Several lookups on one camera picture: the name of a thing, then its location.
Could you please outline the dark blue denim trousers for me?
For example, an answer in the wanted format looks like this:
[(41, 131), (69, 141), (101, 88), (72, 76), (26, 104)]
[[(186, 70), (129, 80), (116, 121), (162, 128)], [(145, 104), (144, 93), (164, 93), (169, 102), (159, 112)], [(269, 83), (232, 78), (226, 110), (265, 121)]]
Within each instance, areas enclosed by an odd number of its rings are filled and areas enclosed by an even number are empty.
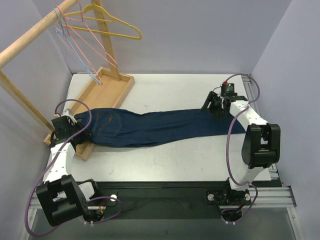
[(138, 114), (126, 109), (96, 108), (74, 118), (92, 133), (91, 142), (111, 148), (154, 147), (190, 138), (228, 133), (232, 116), (213, 117), (200, 109)]

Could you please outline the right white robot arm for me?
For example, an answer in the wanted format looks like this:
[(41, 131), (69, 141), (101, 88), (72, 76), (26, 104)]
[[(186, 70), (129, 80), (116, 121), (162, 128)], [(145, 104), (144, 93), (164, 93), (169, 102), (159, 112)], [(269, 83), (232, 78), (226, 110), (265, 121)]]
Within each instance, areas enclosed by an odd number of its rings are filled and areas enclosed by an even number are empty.
[[(227, 204), (233, 204), (240, 197), (239, 191), (249, 188), (260, 172), (277, 163), (280, 159), (281, 128), (264, 120), (252, 107), (252, 101), (235, 92), (235, 84), (225, 81), (220, 93), (210, 91), (202, 111), (222, 119), (230, 114), (233, 119), (228, 128), (226, 139), (226, 166), (229, 174), (229, 187), (222, 190), (221, 197)], [(241, 148), (243, 166), (232, 172), (230, 161), (230, 141), (232, 130), (239, 123), (245, 136)]]

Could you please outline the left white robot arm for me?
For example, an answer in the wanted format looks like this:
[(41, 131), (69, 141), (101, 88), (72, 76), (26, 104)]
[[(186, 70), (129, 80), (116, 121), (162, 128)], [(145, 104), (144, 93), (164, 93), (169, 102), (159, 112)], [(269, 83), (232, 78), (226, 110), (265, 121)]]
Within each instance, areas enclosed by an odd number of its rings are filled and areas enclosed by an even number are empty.
[(102, 193), (92, 179), (78, 184), (73, 178), (72, 161), (77, 145), (87, 141), (91, 133), (77, 121), (70, 109), (52, 120), (50, 136), (52, 167), (36, 195), (52, 227), (57, 227), (80, 216), (89, 215), (89, 205), (100, 203)]

